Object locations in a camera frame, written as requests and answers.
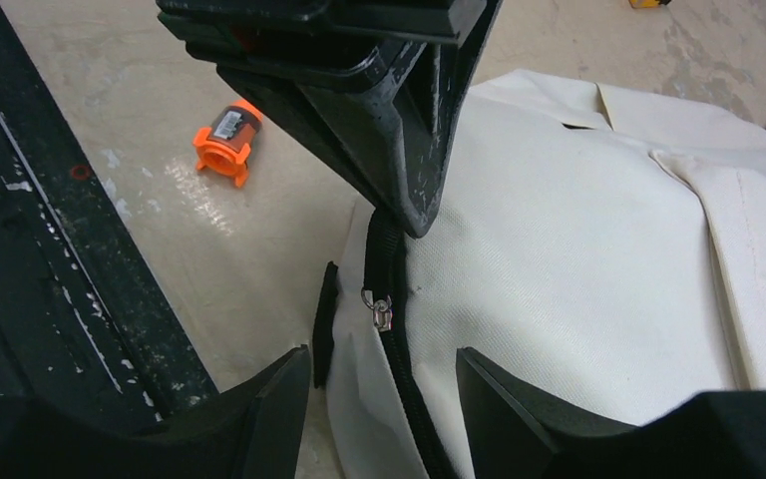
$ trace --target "barcode label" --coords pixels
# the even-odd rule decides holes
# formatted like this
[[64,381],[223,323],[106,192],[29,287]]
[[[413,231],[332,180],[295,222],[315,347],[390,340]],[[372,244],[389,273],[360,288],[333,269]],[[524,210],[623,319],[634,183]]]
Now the barcode label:
[[212,135],[216,138],[221,138],[222,140],[229,140],[233,138],[234,135],[236,135],[236,132],[238,131],[239,123],[242,118],[242,113],[240,112],[234,112],[229,111],[224,115],[224,118],[221,119],[221,122],[218,123],[218,126],[215,127],[215,131],[212,133]]

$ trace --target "black fabric strip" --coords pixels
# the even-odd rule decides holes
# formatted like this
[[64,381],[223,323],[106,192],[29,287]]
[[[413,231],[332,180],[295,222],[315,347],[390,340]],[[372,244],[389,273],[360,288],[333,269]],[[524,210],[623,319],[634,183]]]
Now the black fabric strip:
[[386,299],[392,293],[392,266],[395,251],[404,238],[394,217],[377,209],[368,224],[365,242],[365,281],[363,289],[369,290],[374,300]]
[[339,266],[333,261],[327,264],[321,292],[318,294],[318,308],[312,326],[312,384],[316,388],[327,384],[330,361],[333,359],[333,319],[336,317],[336,298],[339,296],[337,273]]

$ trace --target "zipper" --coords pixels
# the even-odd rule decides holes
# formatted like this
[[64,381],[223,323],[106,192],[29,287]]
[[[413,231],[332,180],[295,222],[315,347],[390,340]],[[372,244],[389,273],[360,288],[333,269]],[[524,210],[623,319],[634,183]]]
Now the zipper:
[[394,220],[374,212],[368,230],[362,299],[380,334],[398,396],[430,479],[455,479],[453,465],[412,375],[406,334],[406,248]]

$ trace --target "zipper slider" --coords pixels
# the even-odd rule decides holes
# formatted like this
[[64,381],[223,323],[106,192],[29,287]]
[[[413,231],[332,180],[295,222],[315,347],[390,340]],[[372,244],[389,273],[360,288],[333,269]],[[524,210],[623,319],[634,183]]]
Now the zipper slider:
[[371,309],[371,319],[378,332],[392,330],[392,298],[374,300],[374,296],[368,289],[362,291],[362,302]]

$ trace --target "white fabric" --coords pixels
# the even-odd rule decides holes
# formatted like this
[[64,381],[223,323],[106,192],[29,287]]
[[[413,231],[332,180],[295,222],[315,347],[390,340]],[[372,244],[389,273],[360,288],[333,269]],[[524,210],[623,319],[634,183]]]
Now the white fabric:
[[[369,215],[340,264],[333,433],[349,478],[425,477],[360,300]],[[632,424],[766,388],[766,134],[716,107],[525,71],[475,87],[407,248],[413,374],[461,477],[458,347]]]

